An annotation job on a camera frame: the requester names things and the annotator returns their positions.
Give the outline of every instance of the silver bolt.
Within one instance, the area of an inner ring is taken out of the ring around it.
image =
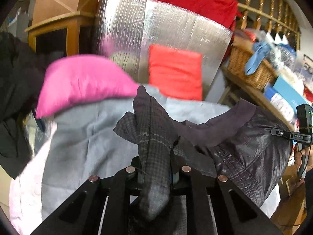
[[[185,166],[182,166],[182,171],[183,172],[190,172],[191,168],[190,168],[190,166],[185,165]]]
[[[91,175],[88,180],[91,182],[91,183],[95,183],[97,180],[98,180],[98,176],[97,175]]]
[[[135,167],[133,167],[133,166],[128,166],[128,167],[126,167],[126,172],[128,172],[128,173],[133,173],[135,170],[136,170],[136,168]]]
[[[221,182],[226,182],[228,180],[228,178],[225,175],[219,175],[218,179]]]

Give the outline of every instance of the red pillow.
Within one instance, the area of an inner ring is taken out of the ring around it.
[[[149,47],[149,84],[168,97],[202,100],[202,54],[161,45]]]

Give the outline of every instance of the gray bed sheet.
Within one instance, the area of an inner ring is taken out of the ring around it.
[[[208,102],[167,98],[146,85],[169,116],[179,122],[205,123],[227,110]],[[106,178],[130,165],[138,146],[113,132],[118,120],[134,112],[133,99],[106,99],[72,107],[55,116],[58,128],[52,138],[42,180],[42,219],[61,205],[90,175]]]

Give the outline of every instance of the reflective plastic sheet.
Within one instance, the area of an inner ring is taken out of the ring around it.
[[[109,57],[139,83],[148,83],[151,44],[202,53],[204,92],[232,36],[208,18],[153,0],[102,0],[97,20],[96,53]]]

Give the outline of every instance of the light blue box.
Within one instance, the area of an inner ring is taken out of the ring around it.
[[[306,103],[306,99],[289,85],[281,76],[278,76],[273,89],[277,91],[297,113],[297,106]]]

